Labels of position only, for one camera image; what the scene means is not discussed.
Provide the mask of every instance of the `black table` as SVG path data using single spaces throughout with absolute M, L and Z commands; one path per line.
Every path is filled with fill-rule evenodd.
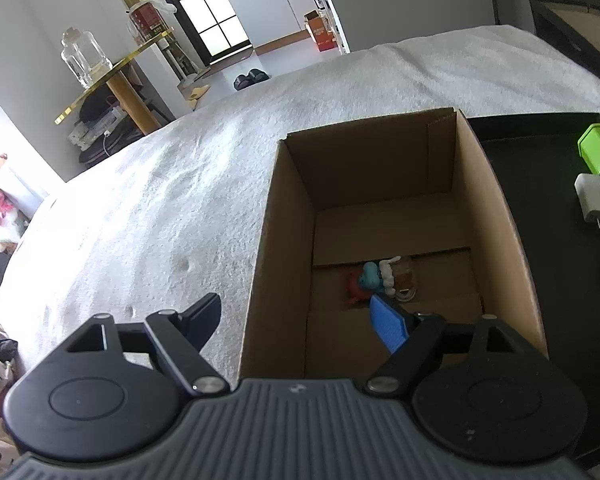
M 584 222 L 573 183 L 590 173 L 577 140 L 599 114 L 469 120 L 502 186 L 538 294 L 551 361 L 582 390 L 587 425 L 575 458 L 600 463 L 600 230 Z

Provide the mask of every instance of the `window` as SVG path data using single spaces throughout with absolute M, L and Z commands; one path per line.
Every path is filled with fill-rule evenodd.
M 205 64 L 248 46 L 249 39 L 229 0 L 167 0 Z

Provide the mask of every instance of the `teal toy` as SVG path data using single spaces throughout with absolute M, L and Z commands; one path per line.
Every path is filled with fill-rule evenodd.
M 384 292 L 380 269 L 373 262 L 367 262 L 362 267 L 362 274 L 358 278 L 358 285 L 373 292 Z

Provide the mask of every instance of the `wooden surface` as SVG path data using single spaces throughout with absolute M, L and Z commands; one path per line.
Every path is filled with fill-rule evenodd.
M 107 85 L 142 133 L 148 135 L 160 128 L 160 123 L 142 102 L 142 99 L 122 72 L 115 73 L 107 81 Z
M 292 43 L 295 43 L 296 41 L 306 40 L 310 37 L 311 36 L 309 35 L 309 32 L 306 29 L 300 30 L 299 32 L 294 32 L 293 34 L 289 34 L 288 36 L 280 38 L 279 40 L 265 43 L 264 45 L 254 48 L 254 50 L 258 56 L 261 56 L 262 54 L 266 54 L 267 52 L 271 52 L 272 50 L 276 50 L 277 48 L 290 45 Z

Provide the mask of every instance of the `bed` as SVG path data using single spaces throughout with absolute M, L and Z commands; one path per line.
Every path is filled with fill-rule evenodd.
M 182 117 L 34 216 L 0 288 L 24 369 L 97 312 L 141 320 L 215 291 L 222 321 L 203 355 L 235 383 L 276 141 L 451 105 L 469 117 L 600 112 L 600 80 L 529 33 L 479 27 L 355 52 Z

